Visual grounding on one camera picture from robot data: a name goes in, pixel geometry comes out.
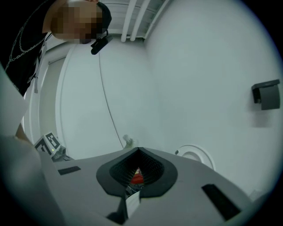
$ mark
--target red object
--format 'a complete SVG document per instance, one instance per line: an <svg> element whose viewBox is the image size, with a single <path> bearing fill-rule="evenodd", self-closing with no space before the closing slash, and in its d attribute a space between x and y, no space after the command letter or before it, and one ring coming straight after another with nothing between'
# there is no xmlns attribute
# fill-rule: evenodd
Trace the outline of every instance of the red object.
<svg viewBox="0 0 283 226"><path fill-rule="evenodd" d="M143 176L142 176L142 173L141 173L141 170L140 168L137 169L136 173L134 174L131 182L131 184L143 184L144 181L143 181Z"/></svg>

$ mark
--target toilet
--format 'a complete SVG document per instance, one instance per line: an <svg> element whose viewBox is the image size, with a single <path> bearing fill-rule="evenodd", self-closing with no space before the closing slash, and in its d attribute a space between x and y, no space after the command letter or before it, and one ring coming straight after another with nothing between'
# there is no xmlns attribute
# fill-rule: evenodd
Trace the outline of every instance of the toilet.
<svg viewBox="0 0 283 226"><path fill-rule="evenodd" d="M211 155L206 150L204 150L203 148L197 145L194 144L183 145L179 147L174 154L178 156L182 156L184 158L189 158L201 162L204 165L216 171L215 163Z"/></svg>

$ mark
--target black toilet paper holder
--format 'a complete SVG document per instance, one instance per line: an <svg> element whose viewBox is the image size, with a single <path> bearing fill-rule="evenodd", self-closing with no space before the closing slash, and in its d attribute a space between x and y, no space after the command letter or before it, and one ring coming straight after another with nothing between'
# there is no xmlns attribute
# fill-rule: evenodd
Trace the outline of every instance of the black toilet paper holder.
<svg viewBox="0 0 283 226"><path fill-rule="evenodd" d="M254 103L261 104L262 110L280 108L280 95L278 84L279 79L258 83L252 86L252 95Z"/></svg>

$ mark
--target black cap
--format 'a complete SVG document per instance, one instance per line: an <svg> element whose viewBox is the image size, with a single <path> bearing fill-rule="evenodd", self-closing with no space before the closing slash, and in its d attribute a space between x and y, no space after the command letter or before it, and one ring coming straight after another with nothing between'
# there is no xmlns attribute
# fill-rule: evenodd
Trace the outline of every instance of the black cap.
<svg viewBox="0 0 283 226"><path fill-rule="evenodd" d="M102 10L102 33L104 33L108 29L109 24L112 20L112 17L111 17L110 10L108 9L106 5L104 5L101 2L98 2L97 5Z"/></svg>

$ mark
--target black shirt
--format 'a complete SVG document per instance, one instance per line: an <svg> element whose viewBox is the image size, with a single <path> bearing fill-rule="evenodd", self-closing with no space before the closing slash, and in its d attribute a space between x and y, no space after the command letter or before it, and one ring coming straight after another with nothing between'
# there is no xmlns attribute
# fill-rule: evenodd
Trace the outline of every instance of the black shirt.
<svg viewBox="0 0 283 226"><path fill-rule="evenodd" d="M13 43L19 33L20 28L26 20L35 11L35 9L45 0L21 0L21 1L4 1L1 3L1 51L0 61L3 68L9 60ZM29 19L23 30L21 46L23 50L39 43L47 33L42 34L42 26L45 15L55 0L47 0ZM34 76L35 62L43 42L33 50L25 53L19 59L10 62L6 70L10 80L14 83L20 94L23 96L30 86L31 79ZM19 48L19 37L13 50L12 58L17 57L22 52Z"/></svg>

